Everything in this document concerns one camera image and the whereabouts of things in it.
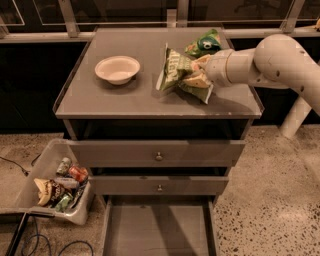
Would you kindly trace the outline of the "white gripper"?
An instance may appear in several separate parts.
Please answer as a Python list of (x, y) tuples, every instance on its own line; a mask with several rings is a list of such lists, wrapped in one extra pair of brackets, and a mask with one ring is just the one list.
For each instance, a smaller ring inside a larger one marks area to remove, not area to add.
[(232, 83), (227, 76), (227, 62), (233, 52), (233, 49), (220, 50), (213, 55), (206, 54), (197, 58), (195, 63), (205, 67), (206, 75), (201, 73), (197, 76), (185, 78), (183, 82), (196, 88), (208, 88), (211, 83), (215, 86), (230, 87)]

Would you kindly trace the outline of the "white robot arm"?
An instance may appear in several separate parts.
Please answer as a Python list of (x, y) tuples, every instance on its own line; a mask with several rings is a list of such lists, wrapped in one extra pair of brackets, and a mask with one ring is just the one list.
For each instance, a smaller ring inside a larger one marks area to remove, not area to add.
[(255, 48), (220, 50), (194, 61), (207, 80), (220, 87), (290, 88), (320, 115), (320, 66), (292, 37), (274, 34)]

